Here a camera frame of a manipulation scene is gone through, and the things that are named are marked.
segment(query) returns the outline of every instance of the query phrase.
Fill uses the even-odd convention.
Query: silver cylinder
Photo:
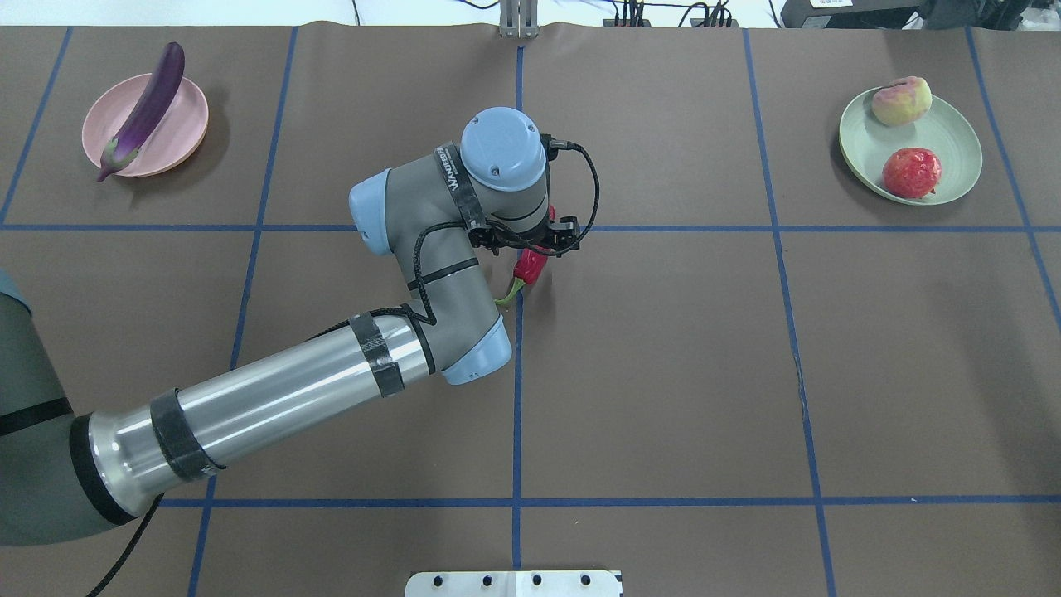
[[[427,377],[423,349],[408,323],[375,321],[403,383]],[[348,328],[177,394],[195,440],[223,467],[378,398],[371,368]],[[156,495],[184,482],[159,447],[146,406],[120,416],[94,414],[89,441],[104,485],[129,514],[143,514]]]

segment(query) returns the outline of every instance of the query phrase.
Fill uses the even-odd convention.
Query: eggplant
[[[103,147],[100,177],[95,181],[102,182],[107,176],[125,169],[136,158],[140,146],[158,127],[166,110],[170,109],[184,76],[185,49],[180,43],[170,41],[129,117]]]

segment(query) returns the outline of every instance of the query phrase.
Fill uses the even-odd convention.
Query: light green plate
[[[873,93],[851,100],[840,116],[840,151],[851,171],[881,196],[906,205],[950,203],[969,192],[980,177],[984,154],[972,125],[954,106],[933,95],[932,108],[902,126],[885,126],[873,116]],[[884,162],[903,147],[924,147],[939,156],[943,175],[936,192],[922,198],[903,198],[884,189]]]

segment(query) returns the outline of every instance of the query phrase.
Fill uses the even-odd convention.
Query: red chili pepper
[[[555,216],[556,210],[550,205],[549,221],[552,222]],[[508,292],[507,296],[499,298],[494,303],[500,306],[507,306],[511,303],[514,298],[516,298],[516,294],[524,285],[538,281],[538,276],[545,268],[545,261],[547,260],[547,256],[524,248],[520,253],[520,258],[516,260],[516,266],[512,267],[512,288]]]

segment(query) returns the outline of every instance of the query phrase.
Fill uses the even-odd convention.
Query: light blue cap
[[[362,180],[350,189],[350,213],[361,239],[377,254],[390,254],[387,240],[387,175],[390,169]]]
[[[512,346],[508,343],[505,322],[498,316],[498,322],[486,333],[471,351],[457,363],[442,371],[442,377],[451,386],[459,386],[485,377],[505,367],[512,358]]]
[[[31,311],[30,304],[25,302],[25,297],[22,296],[22,293],[18,291],[18,286],[15,285],[15,280],[11,279],[7,271],[2,268],[0,268],[0,294],[11,296],[14,300],[21,303],[22,306],[25,308],[25,311]]]
[[[499,191],[521,191],[545,173],[538,127],[510,107],[479,112],[460,136],[460,160],[480,182]]]

